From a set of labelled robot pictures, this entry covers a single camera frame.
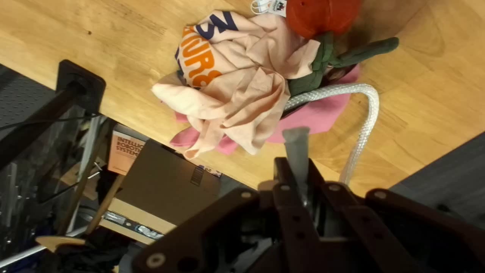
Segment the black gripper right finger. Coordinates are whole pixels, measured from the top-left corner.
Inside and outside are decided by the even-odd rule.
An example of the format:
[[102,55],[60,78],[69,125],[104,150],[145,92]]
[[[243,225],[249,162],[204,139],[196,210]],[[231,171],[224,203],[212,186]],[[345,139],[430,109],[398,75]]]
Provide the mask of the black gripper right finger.
[[312,192],[319,180],[319,172],[309,156],[309,128],[293,127],[283,131],[289,169],[299,192]]

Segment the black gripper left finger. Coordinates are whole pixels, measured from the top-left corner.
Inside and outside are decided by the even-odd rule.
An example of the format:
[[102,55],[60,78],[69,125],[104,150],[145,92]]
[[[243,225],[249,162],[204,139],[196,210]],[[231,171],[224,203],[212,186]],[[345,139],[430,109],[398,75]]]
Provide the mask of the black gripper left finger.
[[274,159],[274,181],[275,184],[272,186],[272,189],[275,192],[283,192],[292,195],[293,198],[298,197],[296,183],[286,157]]

